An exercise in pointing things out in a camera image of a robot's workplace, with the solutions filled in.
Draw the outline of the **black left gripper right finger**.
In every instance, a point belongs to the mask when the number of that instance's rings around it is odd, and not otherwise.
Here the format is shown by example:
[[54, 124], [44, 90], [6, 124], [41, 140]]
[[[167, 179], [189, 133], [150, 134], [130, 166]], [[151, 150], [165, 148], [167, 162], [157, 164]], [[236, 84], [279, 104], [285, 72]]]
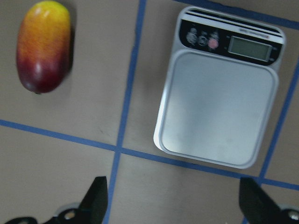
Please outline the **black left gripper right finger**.
[[250, 224], [297, 224], [299, 209], [276, 204], [269, 195], [249, 177], [242, 177], [239, 185], [239, 207]]

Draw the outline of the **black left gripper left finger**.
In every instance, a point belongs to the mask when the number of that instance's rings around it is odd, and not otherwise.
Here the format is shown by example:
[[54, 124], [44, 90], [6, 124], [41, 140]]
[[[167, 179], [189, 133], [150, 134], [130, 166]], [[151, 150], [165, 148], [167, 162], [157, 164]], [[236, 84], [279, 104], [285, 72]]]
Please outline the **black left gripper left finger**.
[[76, 208], [63, 210], [48, 224], [101, 224], [108, 207], [107, 178], [94, 179], [83, 200]]

